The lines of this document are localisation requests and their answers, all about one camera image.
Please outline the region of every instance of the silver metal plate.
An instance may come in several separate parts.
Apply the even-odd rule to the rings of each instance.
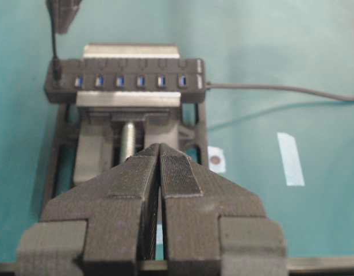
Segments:
[[[79,91],[79,108],[177,108],[181,104],[180,92],[107,92]]]
[[[88,44],[83,58],[179,59],[174,44]]]

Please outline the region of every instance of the white tape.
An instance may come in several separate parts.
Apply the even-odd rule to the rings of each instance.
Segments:
[[[207,154],[209,156],[209,169],[215,173],[225,173],[225,157],[221,148],[208,146]]]
[[[161,224],[156,225],[156,244],[163,244],[163,227]]]
[[[278,132],[278,142],[287,186],[304,186],[296,140],[287,133]]]

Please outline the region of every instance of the usb port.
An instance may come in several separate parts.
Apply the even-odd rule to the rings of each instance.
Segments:
[[[95,78],[95,87],[103,87],[104,85],[104,79],[102,75],[97,75]]]
[[[116,87],[122,88],[125,86],[125,78],[124,76],[116,77]]]
[[[83,77],[82,76],[77,76],[75,79],[75,87],[76,88],[82,88],[83,87]]]
[[[137,84],[137,87],[144,87],[145,86],[145,77],[144,76],[138,76],[136,84]]]
[[[181,75],[178,79],[179,87],[186,87],[187,86],[187,78],[185,75]]]
[[[165,86],[166,86],[165,76],[163,76],[163,75],[158,76],[158,87],[165,87]]]

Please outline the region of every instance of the black 3d-printed part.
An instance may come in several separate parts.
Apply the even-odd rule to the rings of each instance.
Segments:
[[[153,259],[158,154],[153,145],[47,203],[41,222],[87,221],[85,273],[135,275],[136,260]]]
[[[47,0],[47,6],[52,10],[56,33],[67,33],[74,20],[82,0]]]
[[[181,101],[203,102],[205,99],[205,67],[201,59],[84,59],[61,60],[62,77],[53,80],[52,63],[48,67],[44,90],[53,103],[74,104],[78,91],[171,91],[181,92]],[[118,76],[124,77],[123,87],[116,84]],[[143,76],[143,86],[137,78]],[[166,83],[158,85],[158,77],[164,76]],[[97,77],[103,83],[97,85]],[[186,77],[186,85],[180,84]],[[77,86],[76,78],[81,77]]]

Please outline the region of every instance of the teal table surface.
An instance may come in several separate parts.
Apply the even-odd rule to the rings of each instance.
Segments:
[[[39,218],[55,127],[57,107],[43,92],[44,2],[0,0],[0,262],[15,260]],[[354,95],[354,0],[84,0],[57,42],[61,58],[81,57],[91,42],[176,43],[183,57],[205,60],[212,82]],[[354,255],[354,103],[213,90],[206,107],[209,145],[225,154],[222,175],[261,197],[289,256]],[[304,186],[287,185],[282,132],[297,142]]]

